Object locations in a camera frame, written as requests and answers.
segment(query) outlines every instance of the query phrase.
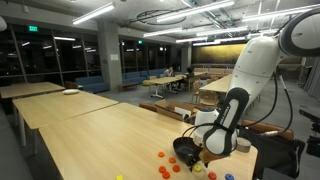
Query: ceiling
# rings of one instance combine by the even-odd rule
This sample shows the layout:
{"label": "ceiling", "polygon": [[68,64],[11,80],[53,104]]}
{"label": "ceiling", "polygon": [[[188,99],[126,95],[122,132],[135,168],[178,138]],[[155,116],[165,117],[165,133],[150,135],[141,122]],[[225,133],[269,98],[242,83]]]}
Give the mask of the ceiling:
{"label": "ceiling", "polygon": [[[22,0],[8,1],[9,3],[22,3]],[[196,14],[186,17],[182,22],[172,22],[174,23],[172,25],[151,25],[156,24],[156,18],[153,17],[140,22],[137,21],[137,16],[141,14],[140,18],[150,17],[143,14],[146,11],[161,10],[153,14],[157,15],[159,13],[169,12],[170,10],[188,8],[181,0],[163,0],[163,2],[160,2],[160,0],[126,0],[126,2],[122,2],[121,0],[76,0],[75,3],[70,2],[70,0],[24,0],[24,3],[27,6],[73,15],[76,18],[112,1],[115,2],[115,9],[104,15],[100,15],[99,18],[103,17],[113,20],[123,28],[133,28],[146,32],[183,27],[185,30],[182,33],[170,34],[170,36],[178,39],[195,37],[197,32],[217,29],[218,27],[214,25],[213,19],[219,22],[222,28],[249,26],[251,30],[278,28],[288,20],[288,17],[282,16],[275,18],[273,23],[271,19],[261,20],[259,22],[241,22],[242,17],[245,15],[256,15],[260,3],[262,4],[261,14],[275,11],[277,1],[280,2],[277,10],[320,3],[320,0],[234,0],[235,4],[233,6],[211,11],[214,16],[209,13]],[[221,0],[184,1],[196,2],[198,6],[202,6]]]}

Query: wooden table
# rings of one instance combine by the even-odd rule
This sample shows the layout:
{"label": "wooden table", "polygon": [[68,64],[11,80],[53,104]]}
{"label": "wooden table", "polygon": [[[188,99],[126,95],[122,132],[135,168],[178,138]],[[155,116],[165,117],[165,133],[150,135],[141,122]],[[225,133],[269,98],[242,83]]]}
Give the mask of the wooden table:
{"label": "wooden table", "polygon": [[31,96],[35,94],[48,93],[54,91],[61,91],[65,89],[62,86],[50,83],[26,83],[15,86],[0,87],[1,98],[18,98],[24,96]]}
{"label": "wooden table", "polygon": [[[257,150],[234,151],[231,157],[209,164],[202,172],[190,172],[177,160],[181,171],[172,171],[169,157],[176,157],[172,142],[190,125],[126,103],[100,109],[39,129],[64,180],[105,180],[122,175],[124,180],[163,179],[165,166],[170,179],[208,179],[214,171],[218,180],[227,173],[235,179],[251,180]],[[158,152],[165,157],[158,157]]]}
{"label": "wooden table", "polygon": [[214,91],[226,93],[229,89],[229,84],[231,81],[232,75],[227,75],[221,79],[211,82],[200,88],[200,91]]}
{"label": "wooden table", "polygon": [[[182,76],[176,76],[176,77],[163,77],[163,78],[159,78],[159,79],[150,79],[149,82],[152,85],[156,86],[156,93],[155,94],[150,94],[151,97],[159,97],[163,99],[163,96],[160,96],[158,94],[158,85],[164,85],[164,84],[168,84],[168,83],[172,83],[175,81],[179,81],[181,80],[183,77]],[[169,86],[169,92],[173,92],[175,94],[177,94],[177,91],[173,91],[171,86]]]}
{"label": "wooden table", "polygon": [[57,92],[15,99],[13,100],[13,104],[16,106],[19,112],[22,146],[26,146],[23,120],[25,120],[30,129],[37,130],[40,127],[57,123],[117,103],[117,101],[84,91],[80,91],[79,93],[73,95],[64,95],[62,92]]}
{"label": "wooden table", "polygon": [[120,83],[120,84],[117,84],[118,86],[118,92],[120,92],[120,88],[127,88],[127,87],[131,87],[131,86],[135,86],[137,87],[137,85],[139,85],[140,83],[138,82],[126,82],[126,83]]}

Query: floor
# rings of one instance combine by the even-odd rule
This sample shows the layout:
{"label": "floor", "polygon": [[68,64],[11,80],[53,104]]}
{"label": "floor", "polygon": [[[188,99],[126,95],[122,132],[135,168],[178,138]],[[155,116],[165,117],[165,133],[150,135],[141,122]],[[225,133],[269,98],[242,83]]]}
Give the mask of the floor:
{"label": "floor", "polygon": [[[293,104],[293,123],[291,129],[295,132],[295,137],[302,141],[307,141],[309,134],[311,133],[310,127],[312,123],[310,120],[301,116],[298,112],[300,108],[305,109],[306,111],[313,112],[320,116],[318,112],[320,109],[320,102],[316,101],[314,98],[309,97],[303,89],[299,88],[296,82],[286,82],[289,94],[291,96],[291,101]],[[288,101],[285,97],[284,92],[279,88],[279,97],[277,106],[274,112],[268,117],[265,122],[275,124],[278,126],[285,127],[289,121],[289,108]],[[103,92],[100,93],[105,96],[108,96],[111,99],[117,100],[119,102],[127,102],[133,105],[138,105],[139,102],[154,103],[159,100],[159,98],[152,98],[149,94],[149,87],[138,86],[136,89],[127,88],[121,92]],[[178,93],[162,93],[166,99],[176,99],[183,102],[191,101],[191,92],[187,89]],[[270,110],[274,97],[274,84],[272,81],[261,92],[261,101],[255,101],[254,107],[248,110],[247,114],[242,116],[243,119],[260,119],[263,115],[267,114]],[[12,123],[13,116],[8,115],[8,120]],[[19,131],[18,127],[13,127],[17,140],[19,140]],[[27,142],[31,141],[32,132],[27,130]],[[29,165],[29,168],[34,176],[35,180],[56,180],[59,178],[59,173],[55,167],[55,164],[46,149],[45,144],[39,137],[39,153],[36,156],[32,155],[32,144],[28,144],[26,148],[22,149],[22,153],[26,158],[26,161]],[[305,152],[302,155],[301,160],[301,169],[299,180],[307,179],[317,179],[320,176],[320,158],[310,156]]]}

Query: red object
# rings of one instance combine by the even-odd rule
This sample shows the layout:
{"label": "red object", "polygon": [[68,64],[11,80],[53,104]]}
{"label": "red object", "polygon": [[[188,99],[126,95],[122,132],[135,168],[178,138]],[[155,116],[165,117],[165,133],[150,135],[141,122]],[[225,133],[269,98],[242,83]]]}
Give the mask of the red object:
{"label": "red object", "polygon": [[173,169],[174,172],[179,172],[180,171],[180,167],[178,165],[174,165],[172,169]]}
{"label": "red object", "polygon": [[217,179],[217,175],[216,175],[216,173],[214,173],[214,172],[210,172],[210,173],[208,174],[208,177],[209,177],[209,179],[212,179],[212,180]]}
{"label": "red object", "polygon": [[176,162],[176,158],[174,158],[174,157],[169,158],[169,162],[170,163],[175,163]]}
{"label": "red object", "polygon": [[166,170],[166,167],[164,167],[164,166],[160,166],[159,167],[159,172],[161,172],[161,173],[164,173],[164,172],[166,172],[167,170]]}
{"label": "red object", "polygon": [[160,151],[160,152],[158,153],[158,156],[159,156],[159,157],[163,157],[163,156],[164,156],[164,152]]}
{"label": "red object", "polygon": [[164,179],[169,179],[170,178],[170,173],[169,172],[164,172],[164,173],[162,173],[162,177]]}

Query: green object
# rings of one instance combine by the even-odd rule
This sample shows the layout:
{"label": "green object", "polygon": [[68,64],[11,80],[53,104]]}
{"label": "green object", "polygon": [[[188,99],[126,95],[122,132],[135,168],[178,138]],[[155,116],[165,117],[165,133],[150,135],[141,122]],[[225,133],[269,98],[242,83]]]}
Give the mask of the green object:
{"label": "green object", "polygon": [[29,32],[39,32],[39,29],[37,26],[29,26],[28,30]]}

